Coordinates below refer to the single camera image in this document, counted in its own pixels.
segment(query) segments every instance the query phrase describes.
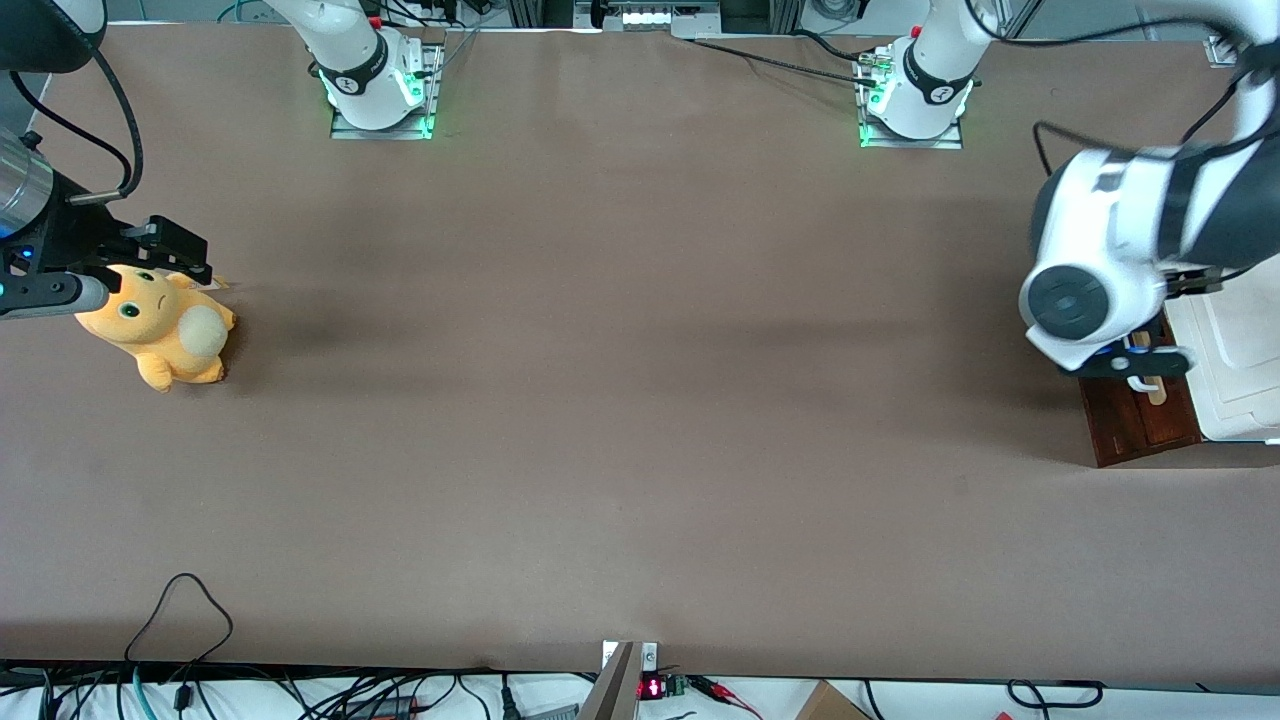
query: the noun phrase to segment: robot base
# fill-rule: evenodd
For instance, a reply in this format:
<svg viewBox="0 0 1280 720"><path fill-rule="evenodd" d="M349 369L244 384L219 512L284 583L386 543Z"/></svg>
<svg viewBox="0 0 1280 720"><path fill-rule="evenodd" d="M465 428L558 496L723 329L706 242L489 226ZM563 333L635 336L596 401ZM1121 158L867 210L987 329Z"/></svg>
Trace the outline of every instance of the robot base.
<svg viewBox="0 0 1280 720"><path fill-rule="evenodd" d="M435 132L435 110L440 99L440 70L444 67L444 45L422 44L417 38L406 38L420 53L410 53L408 73L404 76L403 90L415 100L422 97L422 104L404 115L404 119L384 129L361 129L348 123L337 108L333 108L333 122L329 137L334 140L431 140Z"/></svg>
<svg viewBox="0 0 1280 720"><path fill-rule="evenodd" d="M864 65L860 61L852 63L854 77L870 78L878 83L877 87L854 87L854 99L858 105L858 142L863 147L919 147L925 150L963 150L964 136L960 132L960 118L951 122L951 127L937 137L913 140L888 129L883 120L872 114L868 108L879 102L878 95L886 78L892 73L892 49L888 46L877 47L876 64Z"/></svg>

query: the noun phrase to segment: blue cable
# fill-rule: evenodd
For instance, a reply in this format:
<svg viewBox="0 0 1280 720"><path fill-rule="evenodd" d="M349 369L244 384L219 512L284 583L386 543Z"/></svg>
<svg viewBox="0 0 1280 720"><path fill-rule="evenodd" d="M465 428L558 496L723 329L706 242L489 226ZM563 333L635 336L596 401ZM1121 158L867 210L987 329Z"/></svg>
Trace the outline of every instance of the blue cable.
<svg viewBox="0 0 1280 720"><path fill-rule="evenodd" d="M147 702L147 696L142 692L142 678L138 676L138 669L133 669L133 694L138 696L138 705L142 706L142 714L147 716L147 720L159 720L156 717L156 711L151 710L151 703Z"/></svg>

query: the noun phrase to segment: metal bracket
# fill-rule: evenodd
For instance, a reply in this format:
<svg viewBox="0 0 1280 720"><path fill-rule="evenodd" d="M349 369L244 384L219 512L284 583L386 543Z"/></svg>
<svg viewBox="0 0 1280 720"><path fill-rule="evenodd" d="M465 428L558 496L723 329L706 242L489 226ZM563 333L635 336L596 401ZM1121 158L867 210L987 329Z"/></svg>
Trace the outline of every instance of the metal bracket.
<svg viewBox="0 0 1280 720"><path fill-rule="evenodd" d="M1216 35L1208 36L1204 41L1204 56L1208 58L1208 67L1211 68L1234 68L1235 67L1235 47L1229 45L1221 37Z"/></svg>
<svg viewBox="0 0 1280 720"><path fill-rule="evenodd" d="M604 646L608 661L591 685L577 720L635 720L636 688L640 687L644 664L652 657L657 665L658 646L636 642L607 642ZM643 650L648 646L653 647L652 652Z"/></svg>
<svg viewBox="0 0 1280 720"><path fill-rule="evenodd" d="M424 44L416 37L408 37L406 41L410 42L411 50L416 45L421 51L408 53L404 88L406 92L422 97L422 104L404 115L403 120L384 129L357 128L334 109L329 137L333 140L431 140L431 135L435 132L435 110L440 101L444 45Z"/></svg>
<svg viewBox="0 0 1280 720"><path fill-rule="evenodd" d="M617 641L604 641L600 644L600 652L602 652L600 667L604 667L609 664L609 659L613 657L614 652L617 652L618 644L620 643ZM653 673L654 670L657 670L658 643L635 643L635 644L640 646L641 670L644 670L645 673Z"/></svg>
<svg viewBox="0 0 1280 720"><path fill-rule="evenodd" d="M964 114L964 105L960 113L951 122L951 127L938 137L927 140L913 140L902 137L876 115L867 110L867 106L878 102L877 94L883 92L886 78L893 74L890 47L877 47L874 60L869 63L854 61L854 77L870 78L876 81L876 87L863 85L854 86L854 100L858 105L858 143L861 147L915 147L923 150L963 150L964 136L960 133L960 115Z"/></svg>

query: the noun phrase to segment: white container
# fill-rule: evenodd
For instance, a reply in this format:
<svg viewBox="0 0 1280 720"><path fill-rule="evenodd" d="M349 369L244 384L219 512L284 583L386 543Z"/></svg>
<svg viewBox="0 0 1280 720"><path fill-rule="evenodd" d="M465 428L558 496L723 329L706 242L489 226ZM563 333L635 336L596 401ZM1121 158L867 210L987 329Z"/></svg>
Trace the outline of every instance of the white container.
<svg viewBox="0 0 1280 720"><path fill-rule="evenodd" d="M1165 313L1196 360L1187 384L1204 437L1280 445L1280 256Z"/></svg>

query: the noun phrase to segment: metal cylinder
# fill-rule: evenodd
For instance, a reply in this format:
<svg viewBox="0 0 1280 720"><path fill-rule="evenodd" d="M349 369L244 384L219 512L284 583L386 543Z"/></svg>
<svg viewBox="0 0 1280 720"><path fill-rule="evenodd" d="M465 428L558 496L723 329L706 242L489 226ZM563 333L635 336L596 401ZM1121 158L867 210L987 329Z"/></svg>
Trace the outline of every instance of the metal cylinder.
<svg viewBox="0 0 1280 720"><path fill-rule="evenodd" d="M0 127L0 240L27 227L49 204L54 169Z"/></svg>

